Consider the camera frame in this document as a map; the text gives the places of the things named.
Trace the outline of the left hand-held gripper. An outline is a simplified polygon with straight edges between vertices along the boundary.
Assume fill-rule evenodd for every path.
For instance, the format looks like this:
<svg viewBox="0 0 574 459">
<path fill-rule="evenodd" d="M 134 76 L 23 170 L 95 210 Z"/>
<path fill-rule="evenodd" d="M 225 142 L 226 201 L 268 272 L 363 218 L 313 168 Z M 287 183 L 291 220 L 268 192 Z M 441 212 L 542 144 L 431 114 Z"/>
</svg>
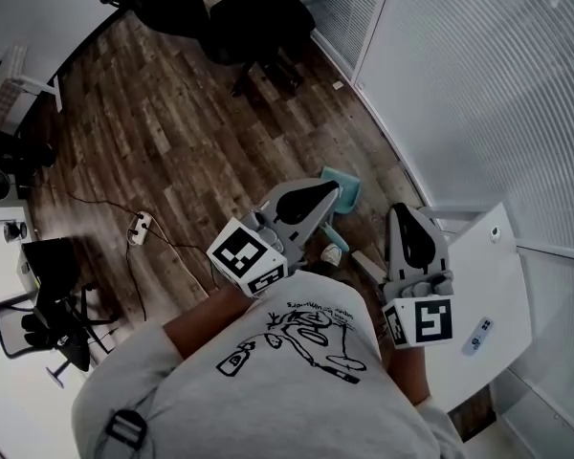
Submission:
<svg viewBox="0 0 574 459">
<path fill-rule="evenodd" d="M 256 208 L 227 223 L 207 256 L 246 296 L 257 297 L 305 264 L 306 243 L 330 222 L 339 198 L 340 185 L 333 180 L 278 184 Z"/>
</svg>

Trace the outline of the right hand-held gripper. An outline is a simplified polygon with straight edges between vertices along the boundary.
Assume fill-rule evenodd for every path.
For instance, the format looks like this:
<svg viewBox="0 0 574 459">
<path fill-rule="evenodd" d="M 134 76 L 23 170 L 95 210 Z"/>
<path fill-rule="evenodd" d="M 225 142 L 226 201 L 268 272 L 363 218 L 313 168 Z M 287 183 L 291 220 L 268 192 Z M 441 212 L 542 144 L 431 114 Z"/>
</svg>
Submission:
<svg viewBox="0 0 574 459">
<path fill-rule="evenodd" d="M 382 312 L 397 349 L 443 343 L 453 338 L 453 272 L 441 230 L 403 203 L 387 215 Z"/>
</svg>

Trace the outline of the teal dustpan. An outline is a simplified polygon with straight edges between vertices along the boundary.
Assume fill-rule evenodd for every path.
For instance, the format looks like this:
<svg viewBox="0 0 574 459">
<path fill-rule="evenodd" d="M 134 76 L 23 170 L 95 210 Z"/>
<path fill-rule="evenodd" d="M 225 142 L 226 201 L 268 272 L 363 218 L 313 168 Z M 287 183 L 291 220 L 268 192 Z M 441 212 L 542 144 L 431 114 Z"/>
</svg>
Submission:
<svg viewBox="0 0 574 459">
<path fill-rule="evenodd" d="M 340 186 L 339 199 L 334 205 L 334 214 L 345 215 L 355 209 L 361 191 L 359 178 L 341 172 L 332 167 L 325 166 L 320 174 L 323 180 L 335 181 Z M 325 234 L 342 252 L 349 252 L 349 246 L 339 233 L 332 227 L 333 216 L 322 227 Z"/>
</svg>

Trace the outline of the person's left forearm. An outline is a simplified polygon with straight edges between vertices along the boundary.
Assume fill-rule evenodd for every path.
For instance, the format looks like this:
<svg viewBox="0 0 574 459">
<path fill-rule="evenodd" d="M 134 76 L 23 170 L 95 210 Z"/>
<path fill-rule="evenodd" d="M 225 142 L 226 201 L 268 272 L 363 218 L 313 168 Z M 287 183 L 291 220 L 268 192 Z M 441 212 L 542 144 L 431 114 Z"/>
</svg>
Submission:
<svg viewBox="0 0 574 459">
<path fill-rule="evenodd" d="M 197 306 L 172 319 L 163 329 L 183 360 L 214 339 L 253 305 L 234 286 L 225 286 Z"/>
</svg>

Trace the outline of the person's right forearm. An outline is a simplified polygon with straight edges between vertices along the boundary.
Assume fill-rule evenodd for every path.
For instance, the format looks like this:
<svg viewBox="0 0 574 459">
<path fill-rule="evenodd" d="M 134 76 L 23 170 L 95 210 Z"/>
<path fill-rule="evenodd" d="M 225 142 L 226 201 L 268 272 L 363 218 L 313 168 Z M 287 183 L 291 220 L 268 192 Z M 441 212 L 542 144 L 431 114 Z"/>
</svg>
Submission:
<svg viewBox="0 0 574 459">
<path fill-rule="evenodd" d="M 387 372 L 413 405 L 421 404 L 431 395 L 424 347 L 394 349 Z"/>
</svg>

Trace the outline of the person's white shoe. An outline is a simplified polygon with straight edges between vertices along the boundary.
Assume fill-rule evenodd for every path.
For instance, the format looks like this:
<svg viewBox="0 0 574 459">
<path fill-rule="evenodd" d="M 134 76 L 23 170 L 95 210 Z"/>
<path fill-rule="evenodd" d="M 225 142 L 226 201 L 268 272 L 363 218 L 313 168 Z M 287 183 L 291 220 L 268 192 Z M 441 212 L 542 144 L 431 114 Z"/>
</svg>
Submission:
<svg viewBox="0 0 574 459">
<path fill-rule="evenodd" d="M 335 243 L 327 245 L 320 255 L 320 261 L 338 267 L 342 260 L 342 249 Z"/>
</svg>

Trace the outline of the white table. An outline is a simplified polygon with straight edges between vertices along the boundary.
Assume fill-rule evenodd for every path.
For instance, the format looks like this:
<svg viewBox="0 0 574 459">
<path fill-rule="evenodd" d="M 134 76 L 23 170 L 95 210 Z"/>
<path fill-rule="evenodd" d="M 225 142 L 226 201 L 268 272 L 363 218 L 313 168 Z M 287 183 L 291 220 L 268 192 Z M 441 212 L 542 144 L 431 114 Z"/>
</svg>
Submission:
<svg viewBox="0 0 574 459">
<path fill-rule="evenodd" d="M 492 208 L 418 208 L 442 231 L 453 272 L 453 338 L 425 348 L 430 392 L 436 404 L 450 411 L 485 387 L 531 343 L 527 293 L 515 236 L 502 204 Z M 501 228 L 493 244 L 490 230 Z M 353 260 L 378 288 L 382 308 L 388 273 L 362 252 Z M 494 322 L 477 352 L 461 349 L 484 318 Z"/>
</svg>

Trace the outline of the small remote on table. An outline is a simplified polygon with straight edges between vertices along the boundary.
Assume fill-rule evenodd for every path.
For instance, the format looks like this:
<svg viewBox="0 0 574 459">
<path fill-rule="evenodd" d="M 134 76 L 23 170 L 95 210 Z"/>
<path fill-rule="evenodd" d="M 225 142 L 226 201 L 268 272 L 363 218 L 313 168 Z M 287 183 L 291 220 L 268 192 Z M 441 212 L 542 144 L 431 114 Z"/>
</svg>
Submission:
<svg viewBox="0 0 574 459">
<path fill-rule="evenodd" d="M 464 343 L 461 349 L 462 354 L 466 357 L 473 356 L 491 332 L 493 326 L 494 322 L 490 318 L 484 317 Z"/>
</svg>

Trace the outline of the white power strip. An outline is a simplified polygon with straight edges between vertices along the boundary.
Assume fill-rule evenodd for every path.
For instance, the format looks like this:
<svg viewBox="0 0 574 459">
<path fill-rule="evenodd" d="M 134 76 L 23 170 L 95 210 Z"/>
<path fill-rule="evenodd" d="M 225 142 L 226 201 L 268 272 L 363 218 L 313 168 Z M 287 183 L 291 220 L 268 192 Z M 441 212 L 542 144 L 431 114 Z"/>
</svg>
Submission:
<svg viewBox="0 0 574 459">
<path fill-rule="evenodd" d="M 146 211 L 139 211 L 126 230 L 126 241 L 130 246 L 142 246 L 153 221 Z"/>
</svg>

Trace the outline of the person's grey printed t-shirt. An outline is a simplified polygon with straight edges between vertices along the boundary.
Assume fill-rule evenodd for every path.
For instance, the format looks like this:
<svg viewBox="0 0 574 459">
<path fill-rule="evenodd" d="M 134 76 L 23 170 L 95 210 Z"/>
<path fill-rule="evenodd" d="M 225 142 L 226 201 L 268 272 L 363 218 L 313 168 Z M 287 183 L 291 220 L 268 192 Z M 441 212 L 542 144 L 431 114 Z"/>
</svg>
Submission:
<svg viewBox="0 0 574 459">
<path fill-rule="evenodd" d="M 388 375 L 361 295 L 298 272 L 183 360 L 149 322 L 92 372 L 72 409 L 80 459 L 465 459 L 450 417 Z M 147 423 L 134 450 L 105 428 Z"/>
</svg>

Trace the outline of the black computer tower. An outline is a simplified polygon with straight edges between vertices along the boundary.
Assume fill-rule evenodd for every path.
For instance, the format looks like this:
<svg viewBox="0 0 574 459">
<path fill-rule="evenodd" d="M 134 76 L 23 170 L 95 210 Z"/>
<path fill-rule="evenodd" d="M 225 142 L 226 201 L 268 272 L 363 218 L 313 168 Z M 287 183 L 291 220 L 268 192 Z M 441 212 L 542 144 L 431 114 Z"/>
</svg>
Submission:
<svg viewBox="0 0 574 459">
<path fill-rule="evenodd" d="M 37 282 L 42 302 L 70 295 L 80 276 L 74 243 L 61 237 L 24 243 L 22 254 Z"/>
</svg>

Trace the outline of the black mesh office chair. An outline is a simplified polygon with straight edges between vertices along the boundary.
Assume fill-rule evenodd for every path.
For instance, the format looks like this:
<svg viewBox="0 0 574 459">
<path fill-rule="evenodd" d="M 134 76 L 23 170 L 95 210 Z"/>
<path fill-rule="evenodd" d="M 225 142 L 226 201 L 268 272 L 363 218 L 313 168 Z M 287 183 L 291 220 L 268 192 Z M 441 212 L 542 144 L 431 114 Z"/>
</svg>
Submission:
<svg viewBox="0 0 574 459">
<path fill-rule="evenodd" d="M 59 387 L 64 386 L 60 376 L 69 366 L 83 373 L 89 371 L 93 343 L 104 353 L 110 352 L 95 328 L 119 320 L 117 314 L 105 318 L 92 315 L 87 296 L 95 289 L 95 285 L 85 284 L 79 294 L 64 297 L 52 297 L 42 291 L 28 307 L 21 301 L 0 303 L 0 351 L 10 360 L 34 353 L 58 352 L 64 362 L 46 371 Z"/>
</svg>

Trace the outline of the small round dark device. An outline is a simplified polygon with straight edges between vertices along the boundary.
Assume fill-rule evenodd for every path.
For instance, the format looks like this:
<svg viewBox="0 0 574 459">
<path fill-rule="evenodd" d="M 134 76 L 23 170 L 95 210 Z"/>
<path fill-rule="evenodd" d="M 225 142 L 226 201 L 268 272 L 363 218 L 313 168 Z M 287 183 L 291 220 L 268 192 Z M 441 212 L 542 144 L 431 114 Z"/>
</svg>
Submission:
<svg viewBox="0 0 574 459">
<path fill-rule="evenodd" d="M 25 222 L 9 221 L 4 224 L 3 234 L 7 243 L 21 241 L 27 238 L 28 227 Z"/>
</svg>

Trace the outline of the white standing desk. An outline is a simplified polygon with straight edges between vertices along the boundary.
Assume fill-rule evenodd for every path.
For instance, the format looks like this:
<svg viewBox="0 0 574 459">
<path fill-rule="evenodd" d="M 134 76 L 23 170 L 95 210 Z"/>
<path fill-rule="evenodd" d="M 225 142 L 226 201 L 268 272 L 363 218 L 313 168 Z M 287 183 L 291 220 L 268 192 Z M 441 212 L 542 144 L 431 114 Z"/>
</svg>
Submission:
<svg viewBox="0 0 574 459">
<path fill-rule="evenodd" d="M 61 113 L 63 110 L 58 77 L 53 76 L 49 83 L 45 83 L 27 75 L 27 54 L 28 47 L 24 45 L 13 45 L 0 50 L 0 129 L 7 125 L 11 110 L 22 95 L 53 96 L 56 111 Z"/>
</svg>

